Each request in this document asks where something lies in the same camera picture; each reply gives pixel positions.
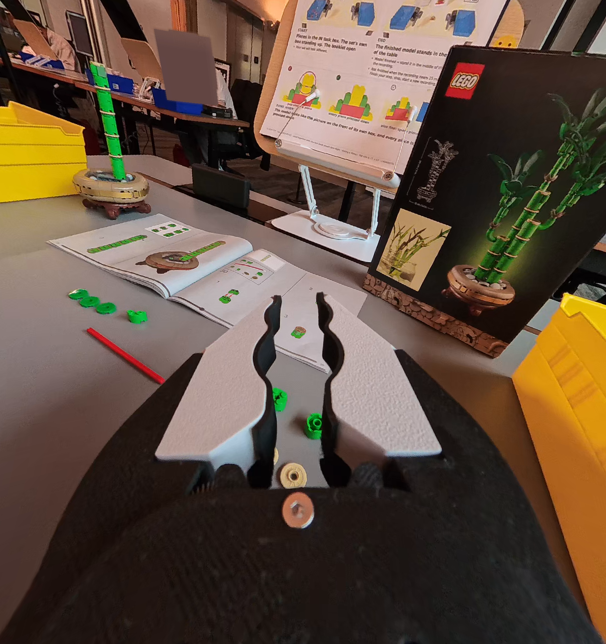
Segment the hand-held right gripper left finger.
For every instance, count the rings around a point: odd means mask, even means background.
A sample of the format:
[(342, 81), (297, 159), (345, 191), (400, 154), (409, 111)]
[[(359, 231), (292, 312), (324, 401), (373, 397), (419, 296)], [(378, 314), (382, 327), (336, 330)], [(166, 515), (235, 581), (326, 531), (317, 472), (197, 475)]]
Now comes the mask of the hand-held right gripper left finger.
[(273, 296), (203, 352), (156, 449), (159, 461), (234, 464), (269, 488), (277, 427), (267, 372), (276, 358), (282, 298)]

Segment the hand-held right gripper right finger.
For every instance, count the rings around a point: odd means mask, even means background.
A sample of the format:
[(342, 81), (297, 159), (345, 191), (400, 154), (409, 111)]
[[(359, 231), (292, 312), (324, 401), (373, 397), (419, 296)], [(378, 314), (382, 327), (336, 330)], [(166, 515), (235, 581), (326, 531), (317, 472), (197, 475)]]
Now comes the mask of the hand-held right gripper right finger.
[(330, 368), (320, 465), (331, 487), (365, 463), (432, 457), (442, 447), (395, 348), (332, 296), (316, 295), (322, 357)]

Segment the grey desk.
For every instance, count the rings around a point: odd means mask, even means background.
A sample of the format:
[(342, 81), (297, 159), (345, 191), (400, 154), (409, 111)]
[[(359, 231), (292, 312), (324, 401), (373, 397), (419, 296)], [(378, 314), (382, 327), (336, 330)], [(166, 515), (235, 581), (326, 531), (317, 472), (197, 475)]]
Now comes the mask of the grey desk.
[[(134, 155), (150, 178), (152, 213), (249, 240), (299, 268), (357, 291), (359, 318), (407, 352), (476, 419), (524, 488), (556, 564), (582, 592), (511, 382), (557, 308), (547, 303), (497, 359), (434, 332), (362, 290), (366, 267), (173, 189), (187, 168)], [(50, 246), (50, 239), (112, 225), (78, 197), (0, 204), (0, 633), (28, 590), (67, 503), (116, 430), (158, 386), (86, 333), (94, 327), (164, 377), (223, 332), (154, 291)], [(100, 315), (67, 294), (88, 290), (117, 311)], [(135, 325), (127, 310), (144, 310)]]

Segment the thin red rod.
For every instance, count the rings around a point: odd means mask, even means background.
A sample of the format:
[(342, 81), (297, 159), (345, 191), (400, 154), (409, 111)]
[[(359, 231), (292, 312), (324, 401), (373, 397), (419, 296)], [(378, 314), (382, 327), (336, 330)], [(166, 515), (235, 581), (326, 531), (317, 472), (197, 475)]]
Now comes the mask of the thin red rod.
[(146, 377), (150, 378), (152, 381), (160, 385), (165, 383), (165, 378), (163, 378), (161, 375), (153, 371), (153, 369), (146, 366), (137, 358), (133, 357), (130, 353), (122, 349), (120, 346), (117, 346), (114, 342), (109, 340), (107, 337), (99, 333), (94, 328), (87, 328), (87, 334), (89, 334), (95, 340), (100, 342), (103, 346), (105, 346), (111, 352), (119, 356), (121, 359), (126, 361), (129, 365), (133, 366), (137, 371), (146, 375)]

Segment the yellow plastic bin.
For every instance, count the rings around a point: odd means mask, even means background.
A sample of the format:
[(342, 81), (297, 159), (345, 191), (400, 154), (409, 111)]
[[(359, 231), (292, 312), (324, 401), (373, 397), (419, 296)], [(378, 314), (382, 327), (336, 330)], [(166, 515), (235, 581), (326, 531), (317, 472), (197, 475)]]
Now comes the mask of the yellow plastic bin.
[(566, 294), (513, 383), (590, 617), (606, 641), (606, 306)]
[(84, 128), (17, 102), (0, 107), (0, 203), (77, 193)]

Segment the open instruction booklet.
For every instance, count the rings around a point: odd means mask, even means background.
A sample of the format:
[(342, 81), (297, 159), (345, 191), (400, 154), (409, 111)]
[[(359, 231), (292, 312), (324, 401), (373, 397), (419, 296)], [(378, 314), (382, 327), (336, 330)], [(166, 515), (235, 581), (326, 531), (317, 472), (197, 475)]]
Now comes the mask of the open instruction booklet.
[(279, 352), (325, 373), (316, 294), (358, 315), (364, 292), (300, 269), (241, 237), (206, 232), (162, 214), (50, 241), (66, 253), (146, 286), (231, 328), (272, 296), (282, 298)]

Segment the black electronic box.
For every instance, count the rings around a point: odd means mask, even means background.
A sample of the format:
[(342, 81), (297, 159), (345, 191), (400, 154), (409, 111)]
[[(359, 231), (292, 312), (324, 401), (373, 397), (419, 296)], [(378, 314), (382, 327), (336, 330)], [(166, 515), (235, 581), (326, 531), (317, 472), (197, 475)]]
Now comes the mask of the black electronic box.
[(191, 165), (191, 175), (195, 197), (236, 209), (246, 210), (249, 207), (251, 183), (244, 176), (203, 164)]

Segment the green bamboo brick model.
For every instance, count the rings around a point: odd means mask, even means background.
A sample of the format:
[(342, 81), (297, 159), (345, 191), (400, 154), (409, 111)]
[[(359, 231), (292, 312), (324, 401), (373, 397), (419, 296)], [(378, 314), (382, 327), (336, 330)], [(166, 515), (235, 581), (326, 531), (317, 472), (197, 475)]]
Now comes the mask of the green bamboo brick model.
[(146, 178), (138, 173), (127, 173), (124, 168), (106, 68), (100, 62), (90, 62), (90, 71), (95, 83), (111, 168), (79, 171), (73, 177), (73, 184), (78, 194), (83, 196), (82, 203), (85, 207), (102, 207), (111, 220), (116, 220), (122, 210), (148, 214), (151, 207), (145, 200), (149, 192)]

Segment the black toy set box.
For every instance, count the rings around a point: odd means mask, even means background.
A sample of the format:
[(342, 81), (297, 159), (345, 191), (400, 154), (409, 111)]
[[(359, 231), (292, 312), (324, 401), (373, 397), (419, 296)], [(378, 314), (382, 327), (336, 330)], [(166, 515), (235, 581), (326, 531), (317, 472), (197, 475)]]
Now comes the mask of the black toy set box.
[(364, 288), (500, 356), (606, 233), (606, 55), (454, 46)]

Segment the long background table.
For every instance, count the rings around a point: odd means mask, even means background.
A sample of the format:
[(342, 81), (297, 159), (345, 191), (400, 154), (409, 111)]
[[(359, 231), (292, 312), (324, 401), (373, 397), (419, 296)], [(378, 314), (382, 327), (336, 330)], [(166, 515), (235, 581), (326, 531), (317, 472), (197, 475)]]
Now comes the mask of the long background table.
[[(79, 90), (85, 90), (92, 94), (96, 92), (96, 88), (89, 84), (83, 74), (55, 68), (41, 68), (22, 63), (16, 59), (9, 59), (9, 61), (13, 70), (19, 70), (21, 74), (29, 73), (31, 76), (44, 76), (58, 84), (72, 85)], [(250, 123), (243, 120), (178, 113), (158, 107), (149, 101), (140, 100), (132, 95), (113, 92), (112, 99), (114, 103), (121, 105), (120, 108), (116, 109), (116, 112), (122, 118), (139, 122), (149, 120), (151, 125), (167, 132), (175, 129), (179, 131), (191, 130), (194, 125), (232, 133), (248, 132), (250, 129)]]

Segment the printed instruction sheet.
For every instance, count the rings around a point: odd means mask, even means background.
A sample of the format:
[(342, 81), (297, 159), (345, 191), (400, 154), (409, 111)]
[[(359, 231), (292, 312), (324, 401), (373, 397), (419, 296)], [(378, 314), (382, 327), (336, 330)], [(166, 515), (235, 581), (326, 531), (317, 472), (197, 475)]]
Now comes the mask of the printed instruction sheet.
[(506, 1), (292, 1), (260, 134), (403, 173), (450, 49), (485, 46)]

